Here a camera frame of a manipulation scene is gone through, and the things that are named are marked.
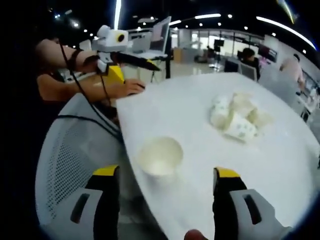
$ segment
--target black cable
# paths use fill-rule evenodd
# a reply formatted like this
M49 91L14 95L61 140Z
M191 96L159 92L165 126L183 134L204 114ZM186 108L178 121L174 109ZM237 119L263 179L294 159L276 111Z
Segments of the black cable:
M62 43L60 42L59 43L60 45L60 48L61 48L61 51L62 51L62 55L63 55L63 58L64 58L64 61L65 61L65 64L67 66L67 68L69 69L70 71L70 74L71 76L73 77L76 85L78 86L78 88L80 89L80 92L82 93L82 95L85 97L86 101L88 102L88 104L90 105L90 107L92 108L92 110L97 114L97 116L108 126L110 127L112 130L114 130L116 133L118 133L120 136L121 136L121 133L120 131L118 131L117 129L115 129L112 125L110 125L100 114L99 112L96 110L96 108L92 105L92 103L89 101L85 91L83 90L83 88L81 87L79 81L77 80L77 77L75 76L74 74L74 71L72 70L72 68L70 67L70 64L68 62L68 59L67 59L67 56L66 56L66 53L65 53L65 50L64 50L64 47L62 45Z
M111 134L120 143L123 143L123 139L122 138L119 138L119 136L115 135L113 132L111 132L108 128L103 126L100 122L98 122L95 119L92 119L92 118L89 118L89 117L85 117L85 116L76 116L76 115L69 115L69 114L67 114L67 115L58 115L56 117L56 119L79 119L79 120L89 121L89 122L95 123L95 124L99 125L101 128L103 128L104 130L106 130L109 134Z
M102 86L103 86L105 97L108 100L109 105L111 106L111 100L110 100L109 94L107 93L105 82L104 82L104 79L102 78L102 75L100 75L100 78L101 78L101 83L102 83Z

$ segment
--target white table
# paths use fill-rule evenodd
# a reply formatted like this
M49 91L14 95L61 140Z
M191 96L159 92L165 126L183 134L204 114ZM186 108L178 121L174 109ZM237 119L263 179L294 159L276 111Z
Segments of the white table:
M251 144L223 137L209 124L215 95L244 92L275 122ZM169 240L183 239L190 229L214 239L213 168L231 168L249 189L256 189L275 208L284 226L303 216L315 191L310 167L318 165L320 146L303 120L286 103L238 73L211 73L149 84L138 95L116 102L130 163L143 196ZM135 157L146 140L176 139L183 161L172 179L153 179Z

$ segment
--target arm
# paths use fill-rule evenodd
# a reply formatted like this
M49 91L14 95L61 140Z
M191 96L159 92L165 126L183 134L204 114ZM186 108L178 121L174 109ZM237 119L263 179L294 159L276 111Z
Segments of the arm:
M301 67L299 69L298 84L299 84L301 92L303 92L305 90L305 87L306 87L306 80L304 79L304 75L303 75Z
M66 102L75 94L80 93L77 84L59 82L48 74L42 74L37 78L40 95L44 101ZM93 85L90 81L80 81L81 88L90 102L102 101L107 98L102 85ZM128 79L125 84L113 84L106 86L105 90L111 99L126 97L129 94L143 92L145 84L139 80Z
M66 46L64 46L63 49L68 60L71 58L71 55L74 53L74 51L76 51L75 49ZM39 58L50 67L53 67L55 69L62 69L67 67L60 45L53 41L50 41L48 39L42 40L36 45L35 52L39 56ZM89 64L86 67L83 66L85 59L94 55L97 55L97 52L80 52L76 58L75 70L83 73L95 72L97 70L97 62Z
M286 60L284 60L283 63L281 64L279 70L282 71L287 66L288 62L289 62L288 58Z

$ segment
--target white wall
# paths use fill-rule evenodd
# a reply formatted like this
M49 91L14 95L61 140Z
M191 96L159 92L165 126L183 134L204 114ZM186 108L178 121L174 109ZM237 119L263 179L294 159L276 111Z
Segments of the white wall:
M296 51L292 47L279 41L277 38L269 35L264 36L263 45L275 50L277 52L276 67L280 68L282 62L286 58L291 58L294 54L298 54L300 57L300 65L302 69L307 72L314 80L320 80L320 69L317 68L309 59L307 59L303 54Z

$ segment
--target window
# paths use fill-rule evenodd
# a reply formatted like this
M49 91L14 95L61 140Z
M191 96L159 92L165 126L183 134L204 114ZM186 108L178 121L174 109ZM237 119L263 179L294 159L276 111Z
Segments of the window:
M193 49L199 48L199 31L192 31L191 39L194 44L192 44Z
M178 34L171 34L171 48L177 48L178 47Z

